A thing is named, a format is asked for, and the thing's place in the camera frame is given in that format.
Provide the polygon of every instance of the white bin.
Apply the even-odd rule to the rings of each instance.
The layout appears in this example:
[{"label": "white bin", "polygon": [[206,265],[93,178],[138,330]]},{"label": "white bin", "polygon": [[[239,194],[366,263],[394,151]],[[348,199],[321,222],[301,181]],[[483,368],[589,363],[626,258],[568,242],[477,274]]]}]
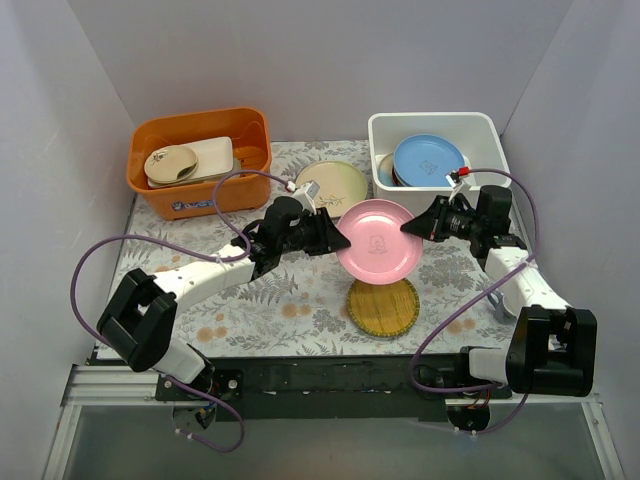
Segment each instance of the white bin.
[{"label": "white bin", "polygon": [[[373,195],[376,198],[399,203],[414,215],[419,215],[429,208],[436,195],[451,194],[450,187],[387,187],[380,183],[380,161],[393,153],[405,138],[424,133],[438,135],[453,143],[471,168],[509,171],[498,132],[493,121],[484,113],[378,113],[369,119]],[[473,206],[478,200],[481,185],[511,185],[508,178],[490,173],[479,173],[469,179],[474,186],[465,195]]]}]

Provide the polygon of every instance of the floral tablecloth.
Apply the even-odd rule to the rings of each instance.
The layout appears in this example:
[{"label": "floral tablecloth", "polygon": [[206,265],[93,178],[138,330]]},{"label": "floral tablecloth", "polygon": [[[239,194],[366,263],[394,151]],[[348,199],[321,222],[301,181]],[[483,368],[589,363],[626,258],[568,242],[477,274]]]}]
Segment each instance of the floral tablecloth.
[{"label": "floral tablecloth", "polygon": [[[319,160],[352,163],[369,179],[371,196],[366,141],[273,143],[272,152],[272,173],[292,180],[305,166]],[[272,199],[282,194],[274,185]],[[265,209],[266,205],[230,218],[244,226],[262,218]],[[215,215],[167,222],[140,197],[135,201],[129,233],[211,253],[233,237]],[[123,247],[114,286],[136,267],[151,273],[190,261],[167,248],[129,241]],[[174,335],[209,357],[413,353],[438,323],[489,284],[469,253],[468,243],[453,238],[440,244],[424,242],[421,264],[408,279],[420,295],[420,316],[401,337],[381,339],[360,331],[345,307],[353,277],[335,255],[309,258],[303,253],[285,255],[278,268],[257,281],[229,288],[189,309],[176,319]],[[456,352],[464,345],[502,346],[512,332],[513,326],[493,318],[493,308],[485,299],[452,323],[427,352]],[[101,346],[98,358],[118,355]]]}]

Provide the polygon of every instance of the orange plastic basket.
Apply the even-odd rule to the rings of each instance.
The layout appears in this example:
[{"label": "orange plastic basket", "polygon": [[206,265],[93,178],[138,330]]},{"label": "orange plastic basket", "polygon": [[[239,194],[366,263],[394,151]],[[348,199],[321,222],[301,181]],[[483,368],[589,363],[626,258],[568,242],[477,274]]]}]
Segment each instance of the orange plastic basket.
[{"label": "orange plastic basket", "polygon": [[[231,137],[233,154],[243,170],[269,172],[271,144],[267,119],[253,108],[228,108],[156,118],[140,125],[131,138],[129,186],[166,220],[216,213],[212,195],[217,182],[152,189],[144,173],[144,162],[154,150],[214,137]],[[222,185],[218,205],[223,212],[258,208],[270,194],[268,178],[242,175]]]}]

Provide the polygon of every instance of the gray wall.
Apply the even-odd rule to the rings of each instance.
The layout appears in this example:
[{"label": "gray wall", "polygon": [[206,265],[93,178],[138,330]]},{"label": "gray wall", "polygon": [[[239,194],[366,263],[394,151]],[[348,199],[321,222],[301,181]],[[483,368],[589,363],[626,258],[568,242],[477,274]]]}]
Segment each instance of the gray wall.
[{"label": "gray wall", "polygon": [[540,209],[545,275],[598,317],[597,386],[629,478],[640,472],[639,46],[638,2],[576,0],[503,139]]},{"label": "gray wall", "polygon": [[138,124],[238,104],[278,140],[366,138],[388,111],[502,132],[571,0],[69,0]]},{"label": "gray wall", "polygon": [[[64,0],[0,0],[0,478],[40,478],[72,362],[91,338],[69,307],[86,248],[122,232],[132,123]],[[82,277],[104,306],[117,247]]]}]

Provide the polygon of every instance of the wooden plate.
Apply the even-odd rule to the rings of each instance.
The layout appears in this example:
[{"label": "wooden plate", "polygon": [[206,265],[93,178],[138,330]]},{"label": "wooden plate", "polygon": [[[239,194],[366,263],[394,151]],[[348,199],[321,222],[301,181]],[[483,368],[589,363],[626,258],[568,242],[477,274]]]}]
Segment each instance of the wooden plate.
[{"label": "wooden plate", "polygon": [[347,295],[347,310],[354,323],[365,332],[395,337],[416,323],[420,299],[406,278],[390,285],[370,285],[356,280]]}]

